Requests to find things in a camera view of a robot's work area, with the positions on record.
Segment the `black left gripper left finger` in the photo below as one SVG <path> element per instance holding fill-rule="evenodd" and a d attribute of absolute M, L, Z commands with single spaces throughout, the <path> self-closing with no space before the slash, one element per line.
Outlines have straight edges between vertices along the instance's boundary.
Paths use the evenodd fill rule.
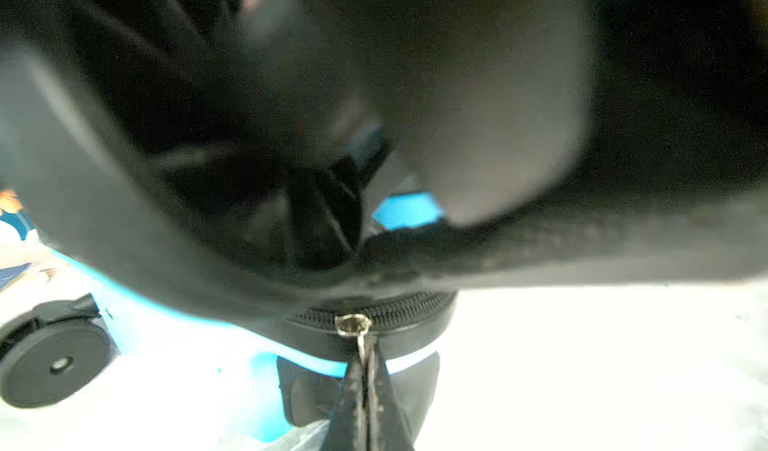
<path fill-rule="evenodd" d="M 365 358 L 357 353 L 348 363 L 321 450 L 367 449 L 367 371 Z"/>

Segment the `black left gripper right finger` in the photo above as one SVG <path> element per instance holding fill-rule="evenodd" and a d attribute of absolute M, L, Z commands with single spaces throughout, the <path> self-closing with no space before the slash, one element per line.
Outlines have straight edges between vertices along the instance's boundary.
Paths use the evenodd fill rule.
<path fill-rule="evenodd" d="M 367 449 L 414 449 L 386 361 L 375 339 L 367 343 Z"/>

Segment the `blue hard-shell suitcase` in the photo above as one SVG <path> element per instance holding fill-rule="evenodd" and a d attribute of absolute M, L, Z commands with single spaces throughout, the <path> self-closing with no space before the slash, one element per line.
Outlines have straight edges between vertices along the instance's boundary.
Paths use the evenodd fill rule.
<path fill-rule="evenodd" d="M 290 423 L 458 291 L 767 269 L 767 0 L 1 0 L 43 242 L 278 359 Z"/>

